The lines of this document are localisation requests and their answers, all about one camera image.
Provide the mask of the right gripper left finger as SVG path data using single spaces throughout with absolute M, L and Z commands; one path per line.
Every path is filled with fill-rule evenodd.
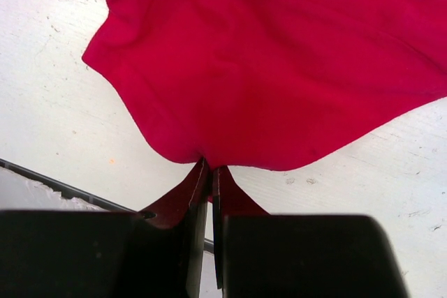
M 209 167 L 134 211 L 4 209 L 2 297 L 197 297 Z

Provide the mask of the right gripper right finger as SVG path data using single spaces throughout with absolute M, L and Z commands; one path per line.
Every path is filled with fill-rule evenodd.
M 227 167 L 212 178 L 214 261 L 225 297 L 407 297 L 388 237 L 360 214 L 267 213 Z

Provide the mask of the red t shirt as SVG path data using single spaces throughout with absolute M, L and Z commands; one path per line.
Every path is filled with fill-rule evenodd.
M 176 163 L 299 168 L 446 96 L 446 0 L 106 0 L 83 61 Z

